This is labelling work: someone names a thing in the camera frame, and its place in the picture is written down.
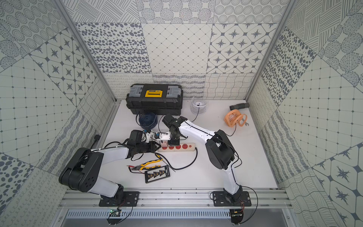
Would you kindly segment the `pink adapter blue fan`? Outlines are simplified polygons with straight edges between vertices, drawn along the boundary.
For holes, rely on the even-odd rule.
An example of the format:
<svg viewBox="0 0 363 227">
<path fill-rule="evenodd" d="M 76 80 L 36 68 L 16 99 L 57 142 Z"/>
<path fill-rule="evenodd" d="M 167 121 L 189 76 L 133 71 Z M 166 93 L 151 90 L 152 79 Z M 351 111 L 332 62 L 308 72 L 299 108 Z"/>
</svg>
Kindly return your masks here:
<svg viewBox="0 0 363 227">
<path fill-rule="evenodd" d="M 167 148 L 168 147 L 168 141 L 166 141 L 166 140 L 161 141 L 160 144 L 161 144 L 162 148 Z"/>
</svg>

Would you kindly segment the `beige red power strip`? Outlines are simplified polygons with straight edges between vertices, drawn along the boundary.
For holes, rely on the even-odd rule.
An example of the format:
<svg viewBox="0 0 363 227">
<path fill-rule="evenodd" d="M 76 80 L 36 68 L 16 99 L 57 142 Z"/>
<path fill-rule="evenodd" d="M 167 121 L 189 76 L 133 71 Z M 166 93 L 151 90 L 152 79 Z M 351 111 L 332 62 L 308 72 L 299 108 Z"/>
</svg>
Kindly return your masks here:
<svg viewBox="0 0 363 227">
<path fill-rule="evenodd" d="M 181 151 L 194 151 L 196 148 L 195 143 L 183 143 L 178 146 L 161 147 L 158 152 L 181 152 Z"/>
</svg>

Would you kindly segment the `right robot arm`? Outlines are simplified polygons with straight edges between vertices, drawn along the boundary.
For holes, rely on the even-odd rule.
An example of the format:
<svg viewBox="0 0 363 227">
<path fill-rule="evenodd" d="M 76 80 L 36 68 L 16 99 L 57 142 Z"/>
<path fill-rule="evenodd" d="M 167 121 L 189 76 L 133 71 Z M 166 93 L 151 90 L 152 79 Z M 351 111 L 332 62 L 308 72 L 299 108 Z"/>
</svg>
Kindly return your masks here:
<svg viewBox="0 0 363 227">
<path fill-rule="evenodd" d="M 171 114 L 163 118 L 163 123 L 170 132 L 168 145 L 180 145 L 181 136 L 203 143 L 212 165 L 224 173 L 224 191 L 229 196 L 237 196 L 243 191 L 233 174 L 232 165 L 236 151 L 224 131 L 210 131 L 195 125 L 185 117 L 174 118 Z"/>
</svg>

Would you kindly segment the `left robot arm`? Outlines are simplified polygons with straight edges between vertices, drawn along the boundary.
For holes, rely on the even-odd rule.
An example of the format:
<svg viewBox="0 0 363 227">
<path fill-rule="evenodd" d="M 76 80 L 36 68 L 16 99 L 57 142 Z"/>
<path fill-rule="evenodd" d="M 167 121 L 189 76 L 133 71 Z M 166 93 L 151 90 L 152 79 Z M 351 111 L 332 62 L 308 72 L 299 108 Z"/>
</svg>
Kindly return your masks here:
<svg viewBox="0 0 363 227">
<path fill-rule="evenodd" d="M 123 143 L 114 141 L 97 149 L 79 148 L 60 173 L 59 183 L 72 190 L 120 200 L 124 193 L 123 186 L 101 177 L 101 167 L 117 160 L 130 159 L 137 154 L 155 152 L 160 148 L 158 142 L 140 130 L 133 130 Z"/>
</svg>

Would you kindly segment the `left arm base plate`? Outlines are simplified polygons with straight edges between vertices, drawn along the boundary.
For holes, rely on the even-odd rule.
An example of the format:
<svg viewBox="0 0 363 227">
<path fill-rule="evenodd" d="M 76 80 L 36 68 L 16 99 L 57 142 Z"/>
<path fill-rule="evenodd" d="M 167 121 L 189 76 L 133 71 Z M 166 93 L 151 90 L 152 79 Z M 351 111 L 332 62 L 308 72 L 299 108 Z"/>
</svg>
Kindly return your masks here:
<svg viewBox="0 0 363 227">
<path fill-rule="evenodd" d="M 138 191 L 117 192 L 114 197 L 101 195 L 99 207 L 136 207 L 139 195 Z"/>
</svg>

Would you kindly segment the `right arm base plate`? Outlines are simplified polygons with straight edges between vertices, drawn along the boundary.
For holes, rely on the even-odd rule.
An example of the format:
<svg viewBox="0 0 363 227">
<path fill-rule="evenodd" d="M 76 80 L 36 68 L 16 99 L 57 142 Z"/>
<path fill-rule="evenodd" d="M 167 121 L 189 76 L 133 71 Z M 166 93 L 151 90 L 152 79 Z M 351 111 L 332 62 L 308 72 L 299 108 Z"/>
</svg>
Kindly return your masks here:
<svg viewBox="0 0 363 227">
<path fill-rule="evenodd" d="M 211 193 L 215 207 L 251 207 L 250 195 L 247 191 L 239 191 L 234 195 L 226 191 L 213 191 Z"/>
</svg>

